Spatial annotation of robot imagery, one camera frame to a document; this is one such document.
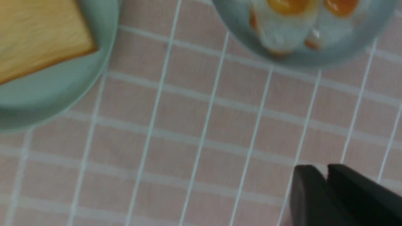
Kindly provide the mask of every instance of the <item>toast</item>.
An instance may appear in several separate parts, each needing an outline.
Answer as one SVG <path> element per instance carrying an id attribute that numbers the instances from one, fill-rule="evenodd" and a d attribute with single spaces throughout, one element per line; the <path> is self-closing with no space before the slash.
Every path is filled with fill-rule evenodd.
<path id="1" fill-rule="evenodd" d="M 0 84 L 96 51 L 76 0 L 0 0 Z"/>

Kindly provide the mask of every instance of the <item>white grid line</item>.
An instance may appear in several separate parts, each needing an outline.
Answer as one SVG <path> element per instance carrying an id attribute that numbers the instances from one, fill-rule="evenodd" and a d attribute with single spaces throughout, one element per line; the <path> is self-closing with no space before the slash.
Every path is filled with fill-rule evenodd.
<path id="1" fill-rule="evenodd" d="M 17 205 L 18 205 L 18 201 L 19 201 L 19 197 L 20 197 L 20 191 L 21 191 L 21 187 L 22 187 L 22 183 L 23 183 L 24 172 L 25 172 L 25 168 L 27 167 L 27 161 L 28 161 L 28 156 L 29 156 L 29 146 L 31 145 L 32 134 L 33 134 L 33 127 L 29 128 L 27 130 L 27 133 L 25 134 L 25 137 L 24 137 L 23 148 L 21 151 L 21 158 L 20 158 L 20 162 L 18 164 L 17 174 L 15 176 L 14 184 L 13 184 L 11 205 L 8 208 L 6 219 L 4 222 L 5 226 L 13 225 L 15 211 L 17 209 Z"/>
<path id="2" fill-rule="evenodd" d="M 78 159 L 74 158 L 69 158 L 69 157 L 64 157 L 64 156 L 58 156 L 54 154 L 49 154 L 45 152 L 37 152 L 37 151 L 29 151 L 29 161 L 32 162 L 41 162 L 41 163 L 46 163 L 46 164 L 51 164 L 51 165 L 56 165 L 56 166 L 63 166 L 67 168 L 73 168 L 73 169 L 80 169 L 81 161 Z M 137 171 L 136 170 L 129 170 L 126 168 L 121 168 L 119 166 L 114 166 L 114 165 L 109 165 L 109 164 L 101 164 L 97 162 L 93 162 L 88 160 L 86 163 L 86 172 L 93 172 L 93 173 L 100 173 L 103 175 L 108 175 L 108 176 L 113 176 L 117 177 L 120 179 L 132 179 L 136 180 L 137 179 Z M 149 172 L 143 172 L 142 173 L 142 182 L 149 182 L 149 183 L 155 183 L 159 185 L 167 185 L 167 186 L 172 186 L 175 188 L 182 188 L 182 189 L 187 189 L 190 183 L 190 179 L 183 179 L 180 177 L 175 177 L 175 176 L 169 176 L 169 175 L 163 175 L 163 174 L 158 174 L 158 173 L 149 173 Z M 230 187 L 225 187 L 225 186 L 220 186 L 220 185 L 215 185 L 215 184 L 210 184 L 210 183 L 201 183 L 201 182 L 195 182 L 193 185 L 193 191 L 200 191 L 204 193 L 211 193 L 211 194 L 216 194 L 216 195 L 222 195 L 226 197 L 232 197 L 236 198 L 237 197 L 237 190 L 230 188 Z M 265 195 L 265 194 L 259 194 L 255 192 L 248 192 L 247 197 L 242 197 L 243 199 L 250 198 L 253 195 L 257 195 L 262 197 L 263 199 L 275 199 L 279 200 L 283 198 L 280 197 L 275 197 L 271 195 Z"/>
<path id="3" fill-rule="evenodd" d="M 394 129 L 392 130 L 390 142 L 388 144 L 387 150 L 385 151 L 384 159 L 382 160 L 381 168 L 380 168 L 379 175 L 377 178 L 377 183 L 379 183 L 381 181 L 382 173 L 384 172 L 385 163 L 387 162 L 387 157 L 391 150 L 392 141 L 394 140 L 394 137 L 395 137 L 396 128 L 398 127 L 398 122 L 399 122 L 399 118 L 401 116 L 401 111 L 402 111 L 402 105 L 399 107 L 399 111 L 398 111 L 398 114 L 395 119 Z"/>
<path id="4" fill-rule="evenodd" d="M 123 27 L 123 30 L 126 30 L 128 32 L 132 32 L 134 34 L 139 34 L 139 35 L 142 35 L 142 36 L 145 36 L 145 37 L 153 38 L 155 40 L 166 41 L 168 39 L 167 37 L 157 35 L 157 34 L 153 34 L 153 33 L 148 32 L 148 31 L 143 31 L 143 30 L 140 30 L 140 29 L 125 27 L 125 26 L 122 26 L 122 25 L 120 25 L 120 27 L 121 28 Z M 205 54 L 212 55 L 212 56 L 220 56 L 220 54 L 221 54 L 219 51 L 216 51 L 214 49 L 209 49 L 209 48 L 206 48 L 206 47 L 203 47 L 203 46 L 191 44 L 191 43 L 184 42 L 184 41 L 174 40 L 173 44 L 178 46 L 178 47 L 183 47 L 185 49 L 194 50 L 194 51 L 205 53 Z M 402 64 L 402 57 L 394 55 L 394 54 L 391 54 L 391 53 L 388 53 L 388 52 L 386 52 L 384 50 L 377 49 L 375 51 L 374 55 L 377 56 L 377 57 L 381 57 L 383 59 L 386 59 L 388 61 L 392 61 L 394 63 Z M 229 53 L 225 54 L 225 59 L 228 59 L 230 61 L 239 62 L 239 63 L 245 64 L 245 65 L 248 65 L 248 66 L 252 66 L 252 67 L 256 67 L 256 68 L 264 68 L 265 69 L 265 68 L 267 68 L 267 66 L 269 66 L 268 63 L 257 62 L 257 61 L 254 61 L 252 59 L 244 58 L 244 57 L 237 56 L 237 55 L 232 55 L 232 54 L 229 54 Z M 305 82 L 310 82 L 310 83 L 314 83 L 315 80 L 316 80 L 315 76 L 312 76 L 312 75 L 309 75 L 309 74 L 306 74 L 306 73 L 303 73 L 303 72 L 289 70 L 289 69 L 286 69 L 286 68 L 276 67 L 275 72 L 279 72 L 281 76 L 295 78 L 295 79 L 302 80 L 302 81 L 305 81 Z M 350 86 L 350 85 L 347 85 L 347 84 L 338 83 L 338 82 L 335 82 L 333 80 L 328 80 L 328 79 L 325 79 L 325 78 L 322 78 L 322 84 L 321 85 L 326 86 L 326 87 L 331 87 L 331 88 L 334 88 L 334 89 L 336 89 L 338 91 L 347 92 L 347 93 L 350 93 L 350 94 L 353 94 L 353 95 L 359 95 L 359 92 L 361 90 L 360 88 L 356 88 L 356 87 L 353 87 L 353 86 Z M 398 103 L 402 102 L 402 100 L 398 100 L 398 99 L 395 99 L 393 97 L 388 97 L 388 96 L 385 96 L 385 95 L 382 95 L 382 94 L 377 94 L 377 93 L 367 91 L 367 90 L 364 91 L 363 96 L 368 98 L 368 99 L 370 99 L 370 100 L 374 100 L 374 101 L 377 101 L 377 102 L 382 102 L 382 103 L 385 103 L 385 104 L 388 104 L 388 105 L 391 105 L 391 106 L 394 106 L 394 107 L 395 106 L 399 107 Z"/>
<path id="5" fill-rule="evenodd" d="M 269 70 L 267 82 L 265 84 L 264 94 L 263 94 L 263 98 L 262 98 L 261 104 L 260 104 L 260 110 L 258 111 L 257 120 L 255 122 L 254 132 L 253 132 L 253 135 L 252 135 L 252 138 L 251 138 L 250 148 L 248 149 L 246 163 L 244 164 L 243 174 L 242 174 L 242 177 L 241 177 L 241 180 L 240 180 L 240 185 L 239 185 L 239 188 L 238 188 L 237 197 L 236 197 L 236 201 L 234 203 L 234 207 L 233 207 L 233 211 L 232 211 L 232 216 L 230 218 L 229 226 L 233 226 L 234 217 L 235 217 L 236 211 L 237 211 L 237 206 L 239 204 L 240 196 L 242 194 L 243 184 L 244 184 L 244 180 L 246 178 L 246 173 L 247 173 L 247 169 L 248 169 L 248 164 L 250 162 L 251 153 L 252 153 L 253 148 L 254 148 L 254 142 L 255 142 L 255 137 L 257 136 L 258 126 L 260 124 L 261 116 L 262 116 L 263 111 L 264 111 L 265 99 L 267 97 L 269 83 L 270 83 L 271 78 L 272 78 L 273 69 L 274 69 L 274 66 L 271 66 L 271 68 Z"/>
<path id="6" fill-rule="evenodd" d="M 161 133 L 160 137 L 162 137 L 164 139 L 172 140 L 172 137 L 170 137 L 171 132 L 159 131 L 159 133 Z M 190 144 L 193 146 L 198 146 L 199 142 L 200 142 L 200 138 L 195 138 L 195 139 L 196 140 L 194 140 L 194 142 L 192 142 L 192 141 L 189 142 L 189 138 L 182 137 L 180 139 L 176 139 L 176 141 L 184 142 L 186 144 Z M 237 146 L 233 146 L 230 144 L 218 144 L 218 143 L 219 142 L 208 141 L 207 139 L 204 140 L 204 146 L 206 146 L 206 147 L 220 150 L 223 152 L 241 155 L 244 157 L 247 156 L 246 148 L 237 150 L 239 148 Z M 3 154 L 5 156 L 16 156 L 16 155 L 18 155 L 18 153 L 19 152 L 17 150 L 15 150 L 14 152 L 7 152 L 7 153 L 3 153 Z M 283 157 L 283 156 L 276 155 L 276 154 L 265 153 L 265 152 L 261 152 L 258 150 L 253 150 L 252 156 L 254 156 L 255 158 L 264 160 L 266 162 L 274 162 L 274 163 L 284 164 L 284 165 L 288 165 L 288 166 L 293 166 L 293 159 L 289 158 L 289 157 Z M 42 162 L 42 163 L 47 163 L 47 164 L 64 166 L 64 167 L 68 167 L 68 168 L 75 168 L 78 170 L 81 167 L 81 161 L 78 159 L 59 156 L 59 155 L 55 155 L 55 154 L 49 154 L 46 152 L 32 151 L 32 150 L 29 151 L 29 160 L 34 161 L 34 162 Z M 113 165 L 109 165 L 109 164 L 97 163 L 97 162 L 93 162 L 90 160 L 87 161 L 86 172 L 101 173 L 104 175 L 110 175 L 110 176 L 119 177 L 119 178 L 123 178 L 123 179 L 136 179 L 137 178 L 136 177 L 137 171 L 120 168 L 118 166 L 113 166 Z M 184 181 L 181 178 L 176 178 L 173 176 L 158 175 L 156 173 L 146 173 L 146 172 L 143 172 L 143 174 L 142 174 L 142 181 L 150 182 L 150 177 L 158 178 L 157 180 L 152 181 L 153 183 L 161 183 L 164 185 L 170 185 L 170 186 L 174 186 L 174 187 L 177 187 L 177 185 L 180 184 L 177 181 Z M 172 183 L 167 183 L 167 184 L 163 183 L 163 181 L 166 181 L 163 178 L 168 178 L 168 180 L 170 180 L 170 181 L 176 181 L 177 182 L 176 186 Z"/>
<path id="7" fill-rule="evenodd" d="M 8 204 L 7 200 L 10 199 L 9 195 L 0 194 L 0 201 L 4 201 L 2 203 Z M 277 206 L 279 203 L 282 204 L 283 201 L 280 198 L 275 197 L 250 197 L 250 201 L 255 201 L 257 203 L 272 203 L 272 205 Z M 20 201 L 18 206 L 25 209 L 38 210 L 41 212 L 47 213 L 57 213 L 57 214 L 69 214 L 70 206 L 65 203 L 58 203 L 53 201 L 47 201 L 43 199 L 35 199 L 29 197 L 20 197 Z M 125 222 L 125 214 L 108 211 L 108 210 L 98 210 L 86 207 L 78 207 L 77 217 L 83 219 L 92 219 L 98 221 L 106 221 L 110 224 L 112 223 L 124 223 Z M 164 225 L 164 226 L 177 226 L 177 222 L 173 222 L 170 220 L 157 220 L 153 218 L 147 218 L 143 216 L 136 215 L 135 220 L 133 222 L 134 225 Z"/>
<path id="8" fill-rule="evenodd" d="M 215 98 L 214 104 L 221 105 L 216 100 L 217 99 Z M 289 114 L 282 113 L 282 112 L 271 111 L 269 109 L 264 109 L 263 116 L 266 116 L 268 118 L 282 120 L 282 121 L 285 121 L 285 122 L 290 122 L 290 123 L 293 123 L 293 124 L 296 124 L 296 125 L 304 125 L 304 123 L 305 123 L 304 119 L 298 118 L 297 116 L 289 115 Z M 89 116 L 87 116 L 85 113 L 77 113 L 77 112 L 74 112 L 74 111 L 67 112 L 66 114 L 63 115 L 63 117 L 70 118 L 70 119 L 75 119 L 75 120 L 82 120 L 83 119 L 83 121 L 89 121 L 90 120 L 90 119 L 88 119 Z M 144 126 L 141 126 L 141 125 L 136 125 L 136 124 L 133 124 L 133 123 L 130 123 L 130 122 L 120 121 L 120 120 L 117 120 L 117 119 L 104 118 L 104 117 L 99 116 L 97 123 L 99 125 L 102 125 L 102 126 L 109 126 L 109 127 L 115 128 L 115 129 L 122 129 L 122 130 L 125 130 L 125 131 L 131 131 L 131 132 L 134 132 L 134 133 L 139 133 L 139 134 L 144 134 L 144 135 L 146 135 L 148 133 L 148 128 L 147 127 L 144 127 Z M 315 121 L 313 119 L 309 120 L 308 128 L 318 129 L 320 131 L 326 131 L 326 132 L 330 132 L 330 133 L 333 133 L 333 134 L 338 134 L 338 135 L 345 136 L 345 137 L 347 137 L 348 132 L 349 132 L 348 128 L 344 128 L 344 127 L 340 127 L 340 126 L 336 126 L 336 125 L 332 125 L 332 124 L 327 124 L 327 123 Z M 176 133 L 176 132 L 171 132 L 171 131 L 167 131 L 167 130 L 160 129 L 160 128 L 154 128 L 152 136 L 153 137 L 166 138 L 166 139 L 179 141 L 179 142 L 184 142 L 186 144 L 195 144 L 195 143 L 198 144 L 199 143 L 199 138 L 197 138 L 197 137 L 193 137 L 193 136 L 189 136 L 189 135 L 181 134 L 181 133 Z M 387 139 L 387 138 L 377 137 L 375 135 L 366 134 L 366 133 L 359 132 L 359 131 L 354 131 L 352 133 L 351 137 L 353 139 L 361 140 L 361 141 L 364 141 L 364 142 L 367 142 L 367 143 L 370 143 L 370 144 L 377 144 L 377 145 L 380 145 L 380 146 L 383 146 L 383 147 L 387 147 L 388 142 L 389 142 L 389 139 Z M 398 143 L 397 141 L 394 141 L 392 143 L 392 147 L 395 148 L 395 149 L 402 150 L 402 145 L 397 144 L 397 143 Z M 231 153 L 235 153 L 237 155 L 247 156 L 247 150 L 245 148 L 243 148 L 241 146 L 234 145 L 234 144 L 206 139 L 204 145 L 208 146 L 208 147 L 211 147 L 211 148 L 215 148 L 217 150 L 231 152 Z M 1 153 L 6 153 L 6 152 L 14 153 L 14 151 L 12 151 L 12 148 L 9 151 L 0 150 L 0 152 Z"/>
<path id="9" fill-rule="evenodd" d="M 37 152 L 29 151 L 29 160 L 32 160 L 32 157 L 34 157 L 37 154 L 38 154 Z M 40 156 L 43 157 L 45 155 L 52 156 L 51 154 L 46 154 L 46 153 L 41 153 Z M 71 161 L 79 162 L 78 160 L 73 160 L 73 159 L 70 159 L 67 157 L 60 157 L 60 158 L 65 159 L 66 162 L 71 162 Z M 88 168 L 87 168 L 88 171 L 93 171 L 93 172 L 102 173 L 102 174 L 108 174 L 108 172 L 107 172 L 108 169 L 105 169 L 104 165 L 95 167 L 95 168 L 91 168 L 91 165 L 92 165 L 92 162 L 88 162 Z M 79 165 L 73 164 L 71 167 L 79 168 Z M 159 174 L 150 174 L 150 173 L 145 173 L 145 172 L 144 172 L 143 178 L 144 178 L 143 181 L 147 181 L 150 183 L 169 185 L 169 186 L 180 187 L 180 188 L 187 188 L 188 183 L 189 183 L 188 180 L 185 180 L 182 178 L 166 176 L 166 175 L 159 175 Z M 213 185 L 213 184 L 206 184 L 206 183 L 198 183 L 198 184 L 201 184 L 201 186 L 194 185 L 194 191 L 197 190 L 200 192 L 218 194 L 218 195 L 236 198 L 236 190 L 234 190 L 234 189 L 222 187 L 222 186 L 218 186 L 218 185 Z M 400 182 L 400 181 L 395 181 L 395 180 L 391 180 L 391 179 L 382 179 L 382 184 L 385 185 L 386 187 L 391 187 L 394 189 L 402 190 L 402 182 Z M 0 193 L 0 203 L 8 204 L 10 202 L 9 200 L 11 200 L 11 196 L 12 195 Z M 267 203 L 268 202 L 270 205 L 275 205 L 275 206 L 282 206 L 282 203 L 283 203 L 283 198 L 274 197 L 274 196 L 270 196 L 270 195 L 258 194 L 258 193 L 254 193 L 254 192 L 247 193 L 247 192 L 242 191 L 241 198 L 244 200 L 255 201 L 258 203 Z M 64 203 L 51 202 L 51 201 L 46 201 L 46 200 L 41 200 L 41 199 L 32 199 L 32 198 L 27 198 L 27 197 L 23 197 L 23 196 L 20 197 L 18 206 L 22 207 L 22 208 L 31 208 L 31 209 L 41 210 L 41 211 L 45 211 L 45 212 L 62 212 L 62 213 L 66 213 L 66 214 L 69 213 L 69 209 L 70 209 L 70 206 L 66 205 Z M 89 216 L 87 216 L 85 214 L 82 215 L 80 213 L 81 209 L 82 209 L 81 207 L 78 207 L 78 211 L 77 211 L 76 215 L 88 218 Z M 90 209 L 90 208 L 85 208 L 85 209 L 87 209 L 89 212 L 98 212 L 98 213 L 102 212 L 102 213 L 107 214 L 108 216 L 114 214 L 114 212 L 111 212 L 111 211 L 95 210 L 95 209 Z M 98 220 L 105 219 L 105 218 L 100 218 L 100 217 L 101 216 L 99 214 L 97 214 L 96 218 Z"/>
<path id="10" fill-rule="evenodd" d="M 346 156 L 346 151 L 349 145 L 349 142 L 351 140 L 351 136 L 353 133 L 353 129 L 355 127 L 355 122 L 356 122 L 356 118 L 357 118 L 357 113 L 359 111 L 359 107 L 360 107 L 360 102 L 361 99 L 363 97 L 363 92 L 364 92 L 364 87 L 366 86 L 366 81 L 370 72 L 370 67 L 371 67 L 371 62 L 373 61 L 373 57 L 374 57 L 374 53 L 375 53 L 375 48 L 377 47 L 377 40 L 374 41 L 373 43 L 373 48 L 371 49 L 370 52 L 370 58 L 369 58 L 369 62 L 367 63 L 367 67 L 366 67 L 366 71 L 364 73 L 364 77 L 363 77 L 363 83 L 361 84 L 361 88 L 360 88 L 360 93 L 359 93 L 359 97 L 357 99 L 357 103 L 356 103 L 356 107 L 355 107 L 355 111 L 353 113 L 353 118 L 352 118 L 352 122 L 349 128 L 349 133 L 345 142 L 345 146 L 343 147 L 343 151 L 342 151 L 342 157 L 340 159 L 340 163 L 343 163 L 343 161 L 345 160 L 345 156 Z"/>
<path id="11" fill-rule="evenodd" d="M 152 137 L 152 131 L 154 129 L 154 123 L 155 123 L 155 119 L 156 119 L 156 113 L 158 111 L 159 100 L 160 100 L 160 96 L 162 95 L 163 83 L 164 83 L 166 72 L 167 72 L 167 69 L 168 69 L 169 57 L 170 57 L 170 52 L 172 51 L 174 33 L 176 31 L 176 24 L 177 24 L 178 16 L 179 16 L 179 13 L 180 13 L 181 2 L 182 2 L 182 0 L 178 0 L 177 5 L 176 5 L 176 12 L 175 12 L 174 18 L 173 18 L 172 30 L 170 31 L 168 49 L 166 51 L 166 57 L 165 57 L 165 62 L 163 64 L 162 75 L 161 75 L 161 78 L 160 78 L 160 81 L 159 81 L 158 93 L 156 94 L 156 98 L 155 98 L 155 105 L 154 105 L 154 109 L 152 111 L 152 116 L 151 116 L 151 121 L 150 121 L 150 125 L 149 125 L 149 128 L 148 128 L 147 138 L 146 138 L 146 141 L 145 141 L 145 144 L 144 144 L 144 151 L 142 152 L 141 163 L 140 163 L 140 165 L 138 167 L 137 180 L 135 181 L 133 194 L 132 194 L 132 197 L 131 197 L 131 200 L 130 200 L 130 205 L 129 205 L 129 210 L 128 210 L 128 213 L 127 213 L 125 226 L 129 226 L 130 223 L 131 223 L 131 216 L 132 216 L 132 212 L 134 210 L 135 199 L 137 197 L 139 184 L 141 182 L 142 171 L 144 169 L 145 160 L 146 160 L 147 153 L 148 153 L 148 147 L 149 147 L 150 140 L 151 140 L 151 137 Z"/>
<path id="12" fill-rule="evenodd" d="M 147 131 L 147 128 L 137 126 L 135 124 L 130 124 L 129 126 L 121 127 L 119 125 L 120 124 L 123 125 L 123 124 L 125 124 L 125 122 L 120 122 L 120 121 L 117 121 L 114 119 L 103 118 L 103 121 L 98 121 L 98 123 L 100 125 L 111 126 L 116 129 L 132 131 L 132 132 L 140 133 L 140 134 L 146 134 L 146 131 Z M 331 124 L 314 121 L 312 119 L 309 120 L 308 128 L 319 129 L 321 131 L 327 131 L 327 132 L 338 134 L 341 136 L 346 136 L 349 131 L 347 128 L 338 127 L 338 126 L 334 126 Z M 171 131 L 164 130 L 164 129 L 158 129 L 158 128 L 154 128 L 152 137 L 164 138 L 164 139 L 168 139 L 168 140 L 172 140 L 172 141 L 178 141 L 178 142 L 186 143 L 189 145 L 198 145 L 199 140 L 200 140 L 200 138 L 197 138 L 197 137 L 180 134 L 180 133 L 175 133 L 175 132 L 171 132 Z M 389 144 L 389 139 L 376 137 L 373 135 L 365 134 L 362 132 L 356 132 L 356 131 L 354 131 L 352 133 L 352 138 L 361 140 L 361 141 L 365 141 L 370 144 L 380 145 L 383 147 L 387 147 Z M 397 146 L 394 144 L 396 142 L 397 141 L 392 142 L 392 148 L 401 150 L 400 146 Z M 219 142 L 219 141 L 215 141 L 215 140 L 208 140 L 208 139 L 204 140 L 204 146 L 213 148 L 213 149 L 216 149 L 219 151 L 236 154 L 239 156 L 244 156 L 244 157 L 247 156 L 247 151 L 248 151 L 246 148 L 241 147 L 241 146 L 237 146 L 237 145 L 225 143 L 225 142 Z M 7 156 L 15 156 L 15 155 L 18 155 L 18 151 L 17 150 L 14 151 L 13 149 L 11 149 L 6 152 L 1 152 L 1 154 L 7 155 Z M 261 159 L 265 162 L 273 162 L 273 163 L 283 164 L 286 166 L 293 166 L 293 162 L 294 162 L 294 159 L 289 158 L 287 156 L 283 156 L 280 154 L 273 154 L 273 153 L 269 153 L 269 152 L 262 152 L 257 149 L 253 150 L 252 156 L 254 156 L 254 158 Z"/>
<path id="13" fill-rule="evenodd" d="M 293 163 L 293 167 L 295 167 L 297 165 L 297 162 L 299 161 L 299 157 L 300 157 L 300 152 L 302 151 L 301 149 L 302 149 L 303 142 L 304 142 L 304 136 L 306 135 L 306 131 L 307 131 L 311 111 L 313 110 L 314 100 L 316 98 L 317 90 L 318 90 L 318 87 L 319 87 L 320 81 L 321 81 L 321 73 L 322 73 L 322 71 L 319 70 L 317 80 L 316 80 L 316 84 L 314 85 L 313 95 L 311 97 L 310 105 L 308 107 L 308 112 L 307 112 L 307 116 L 306 116 L 306 122 L 304 123 L 304 127 L 303 127 L 303 133 L 301 134 L 299 146 L 297 147 L 297 152 L 296 152 L 295 162 Z M 292 170 L 292 173 L 290 174 L 289 182 L 287 183 L 285 200 L 284 200 L 283 205 L 282 205 L 281 213 L 279 214 L 279 219 L 278 219 L 278 224 L 277 224 L 278 226 L 281 224 L 283 213 L 284 213 L 285 207 L 286 207 L 286 202 L 287 202 L 287 200 L 289 198 L 290 188 L 291 188 L 292 179 L 293 179 L 293 173 L 294 173 L 294 170 Z"/>
<path id="14" fill-rule="evenodd" d="M 71 203 L 71 210 L 70 210 L 70 214 L 68 217 L 67 226 L 73 225 L 74 217 L 77 212 L 77 206 L 78 206 L 78 201 L 80 198 L 82 181 L 84 180 L 84 174 L 85 174 L 85 170 L 86 170 L 86 162 L 88 160 L 89 152 L 90 152 L 91 146 L 92 146 L 92 138 L 94 137 L 94 131 L 95 131 L 95 126 L 96 126 L 96 122 L 97 122 L 99 107 L 100 107 L 101 101 L 102 101 L 102 93 L 103 93 L 103 89 L 105 87 L 105 81 L 106 81 L 106 74 L 103 74 L 101 81 L 100 81 L 100 85 L 99 85 L 98 96 L 96 97 L 95 108 L 94 108 L 92 119 L 91 119 L 91 125 L 90 125 L 89 131 L 88 131 L 88 137 L 86 139 L 84 155 L 81 160 L 80 173 L 78 175 L 77 185 L 76 185 L 76 188 L 74 191 L 73 202 Z"/>
<path id="15" fill-rule="evenodd" d="M 184 202 L 183 210 L 182 210 L 182 213 L 181 213 L 181 216 L 180 216 L 179 226 L 183 226 L 184 217 L 186 215 L 187 206 L 189 204 L 191 190 L 193 189 L 195 173 L 197 171 L 198 162 L 199 162 L 199 159 L 200 159 L 200 156 L 201 156 L 202 147 L 204 145 L 205 135 L 207 133 L 209 117 L 211 115 L 213 101 L 214 101 L 214 98 L 215 98 L 216 90 L 218 88 L 219 77 L 220 77 L 220 74 L 221 74 L 221 71 L 222 71 L 222 66 L 223 66 L 223 63 L 224 63 L 224 60 L 225 60 L 225 53 L 226 53 L 226 48 L 228 46 L 228 40 L 229 40 L 229 32 L 226 32 L 226 37 L 225 37 L 224 45 L 223 45 L 223 48 L 222 48 L 222 55 L 221 55 L 221 58 L 219 60 L 219 66 L 218 66 L 218 70 L 216 72 L 215 82 L 213 84 L 213 90 L 212 90 L 212 94 L 211 94 L 211 99 L 209 101 L 208 112 L 207 112 L 207 116 L 205 118 L 204 128 L 203 128 L 203 131 L 202 131 L 200 144 L 198 146 L 197 156 L 195 158 L 193 171 L 191 173 L 191 179 L 190 179 L 189 187 L 187 189 L 186 200 Z"/>
<path id="16" fill-rule="evenodd" d="M 81 121 L 81 122 L 91 122 L 91 119 L 92 119 L 92 115 L 90 115 L 90 114 L 71 110 L 71 109 L 61 113 L 60 116 L 69 118 L 69 119 L 75 119 L 75 120 Z"/>
<path id="17" fill-rule="evenodd" d="M 110 77 L 114 78 L 114 79 L 122 80 L 122 81 L 132 82 L 134 84 L 144 85 L 149 88 L 156 89 L 158 86 L 157 82 L 149 81 L 149 80 L 146 80 L 143 78 L 137 78 L 135 76 L 128 76 L 128 75 L 117 73 L 117 72 L 112 72 L 110 74 Z M 169 85 L 169 84 L 164 84 L 163 91 L 169 92 L 169 93 L 180 94 L 182 96 L 201 100 L 204 102 L 209 102 L 209 98 L 210 98 L 210 95 L 208 95 L 208 94 L 200 93 L 197 91 L 193 91 L 193 90 L 189 90 L 189 89 L 185 89 L 185 88 L 181 88 L 181 87 Z M 384 96 L 381 97 L 382 100 L 379 100 L 380 97 L 378 97 L 378 96 L 380 96 L 380 95 L 378 95 L 378 94 L 374 95 L 373 93 L 371 93 L 369 99 L 377 101 L 377 102 L 381 102 L 381 103 L 386 103 L 390 106 L 396 106 L 396 107 L 399 107 L 399 105 L 401 103 L 401 101 L 398 101 L 396 99 L 391 100 L 390 98 L 387 98 L 387 100 L 388 100 L 387 101 L 386 97 L 384 97 Z M 363 97 L 366 97 L 366 98 L 368 97 L 367 91 L 363 92 Z M 222 97 L 215 97 L 214 103 L 217 105 L 223 106 L 223 107 L 238 109 L 238 110 L 246 111 L 246 112 L 258 113 L 258 106 L 248 105 L 245 103 L 228 100 L 228 99 L 225 99 Z M 83 113 L 71 112 L 71 111 L 67 112 L 66 116 L 73 117 L 73 118 L 78 117 L 78 118 L 76 118 L 77 120 L 83 120 L 86 118 L 86 116 Z M 274 119 L 279 119 L 279 120 L 290 122 L 290 123 L 297 124 L 297 125 L 304 125 L 304 123 L 305 123 L 305 119 L 302 117 L 299 117 L 296 115 L 291 115 L 291 114 L 288 114 L 285 112 L 274 111 L 274 110 L 267 109 L 267 108 L 264 109 L 263 116 L 267 116 L 269 118 L 274 118 Z M 315 121 L 313 119 L 309 120 L 308 127 L 335 133 L 335 134 L 342 135 L 345 137 L 347 137 L 349 134 L 349 128 L 339 127 L 336 125 L 323 123 L 320 121 Z M 363 141 L 366 141 L 366 142 L 369 142 L 372 144 L 378 144 L 378 145 L 385 146 L 385 147 L 388 145 L 388 141 L 389 141 L 387 138 L 379 137 L 379 136 L 375 136 L 375 135 L 371 135 L 371 134 L 366 134 L 366 133 L 359 132 L 359 131 L 353 131 L 351 137 L 354 139 L 363 140 Z"/>
<path id="18" fill-rule="evenodd" d="M 402 12 L 399 10 L 395 11 L 395 16 L 402 17 Z"/>
<path id="19" fill-rule="evenodd" d="M 211 0 L 192 0 L 192 1 L 202 2 L 202 3 L 207 4 L 207 5 L 212 5 L 212 1 L 211 1 Z"/>

